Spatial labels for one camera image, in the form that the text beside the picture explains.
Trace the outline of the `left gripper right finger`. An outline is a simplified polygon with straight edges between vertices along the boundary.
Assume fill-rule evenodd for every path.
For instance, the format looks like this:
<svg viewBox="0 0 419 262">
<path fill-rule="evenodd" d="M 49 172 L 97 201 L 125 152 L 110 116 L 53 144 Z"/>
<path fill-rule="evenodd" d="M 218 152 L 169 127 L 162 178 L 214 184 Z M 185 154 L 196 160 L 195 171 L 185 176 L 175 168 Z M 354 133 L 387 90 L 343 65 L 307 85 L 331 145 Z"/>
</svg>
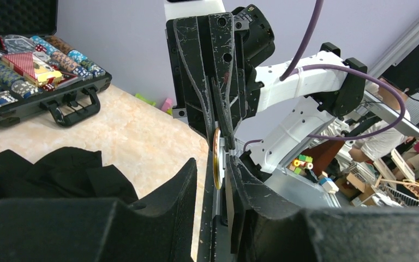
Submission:
<svg viewBox="0 0 419 262">
<path fill-rule="evenodd" d="M 419 261 L 419 208 L 301 208 L 229 156 L 226 199 L 237 261 Z"/>
</svg>

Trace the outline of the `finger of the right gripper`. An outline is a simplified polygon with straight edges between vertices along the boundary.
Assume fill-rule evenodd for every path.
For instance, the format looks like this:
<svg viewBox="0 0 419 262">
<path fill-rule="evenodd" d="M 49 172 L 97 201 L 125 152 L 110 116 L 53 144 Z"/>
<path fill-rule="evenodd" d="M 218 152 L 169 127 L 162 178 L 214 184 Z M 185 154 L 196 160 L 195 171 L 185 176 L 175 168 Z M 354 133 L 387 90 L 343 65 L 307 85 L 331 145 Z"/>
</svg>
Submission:
<svg viewBox="0 0 419 262">
<path fill-rule="evenodd" d="M 187 77 L 199 99 L 208 145 L 213 146 L 216 130 L 212 95 L 205 74 L 202 58 L 199 25 L 197 17 L 184 17 L 173 22 L 179 54 L 187 72 Z"/>
<path fill-rule="evenodd" d="M 215 76 L 211 78 L 214 106 L 216 107 L 219 129 L 225 139 L 226 150 L 235 149 L 234 128 L 232 125 L 230 101 L 227 84 L 220 84 Z"/>
</svg>

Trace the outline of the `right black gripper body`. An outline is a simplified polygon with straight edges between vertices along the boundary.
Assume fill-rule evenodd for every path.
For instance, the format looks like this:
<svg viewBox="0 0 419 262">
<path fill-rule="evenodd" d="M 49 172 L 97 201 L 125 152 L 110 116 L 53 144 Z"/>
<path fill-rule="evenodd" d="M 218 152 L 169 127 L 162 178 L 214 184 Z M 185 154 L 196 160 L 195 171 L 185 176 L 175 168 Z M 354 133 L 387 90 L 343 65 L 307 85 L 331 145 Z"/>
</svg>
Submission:
<svg viewBox="0 0 419 262">
<path fill-rule="evenodd" d="M 261 83 L 255 80 L 255 69 L 274 53 L 272 27 L 262 11 L 253 4 L 224 13 L 190 17 L 197 17 L 198 20 L 216 128 L 219 125 L 212 93 L 213 76 L 220 84 L 227 84 L 235 135 L 241 121 L 255 115 L 255 100 L 261 88 Z M 165 29 L 176 95 L 173 116 L 185 117 L 189 126 L 206 139 L 200 102 L 179 54 L 174 20 L 166 21 Z"/>
</svg>

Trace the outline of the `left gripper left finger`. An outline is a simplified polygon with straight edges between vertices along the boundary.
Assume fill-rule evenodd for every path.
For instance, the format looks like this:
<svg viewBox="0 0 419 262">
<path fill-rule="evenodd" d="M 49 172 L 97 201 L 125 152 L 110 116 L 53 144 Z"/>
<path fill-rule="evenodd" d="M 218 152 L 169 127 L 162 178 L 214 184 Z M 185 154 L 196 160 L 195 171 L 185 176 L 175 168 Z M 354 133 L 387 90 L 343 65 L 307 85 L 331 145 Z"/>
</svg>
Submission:
<svg viewBox="0 0 419 262">
<path fill-rule="evenodd" d="M 0 261 L 190 261 L 197 166 L 142 199 L 0 200 Z"/>
</svg>

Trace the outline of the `black garment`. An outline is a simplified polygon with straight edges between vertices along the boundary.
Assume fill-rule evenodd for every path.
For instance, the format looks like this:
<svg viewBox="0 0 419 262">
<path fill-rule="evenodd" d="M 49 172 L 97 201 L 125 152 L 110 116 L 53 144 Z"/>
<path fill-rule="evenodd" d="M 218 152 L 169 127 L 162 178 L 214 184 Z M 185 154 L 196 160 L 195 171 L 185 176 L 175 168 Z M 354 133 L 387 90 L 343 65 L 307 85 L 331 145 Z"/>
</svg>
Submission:
<svg viewBox="0 0 419 262">
<path fill-rule="evenodd" d="M 12 150 L 0 152 L 0 200 L 6 198 L 119 198 L 138 200 L 133 184 L 101 151 L 61 147 L 31 163 Z"/>
</svg>

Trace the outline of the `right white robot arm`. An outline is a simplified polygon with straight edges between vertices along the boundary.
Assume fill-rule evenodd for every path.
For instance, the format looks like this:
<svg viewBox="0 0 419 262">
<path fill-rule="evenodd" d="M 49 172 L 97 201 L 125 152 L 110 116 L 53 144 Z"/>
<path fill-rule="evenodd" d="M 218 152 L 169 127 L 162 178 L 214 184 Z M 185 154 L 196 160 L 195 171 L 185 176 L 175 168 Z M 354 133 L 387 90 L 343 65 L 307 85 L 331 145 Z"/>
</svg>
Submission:
<svg viewBox="0 0 419 262">
<path fill-rule="evenodd" d="M 210 150 L 235 148 L 240 123 L 298 98 L 297 107 L 246 153 L 255 172 L 272 173 L 323 124 L 346 115 L 364 93 L 367 68 L 330 43 L 306 58 L 263 66 L 275 50 L 270 23 L 255 5 L 227 11 L 222 1 L 165 1 L 166 39 L 177 105 Z"/>
</svg>

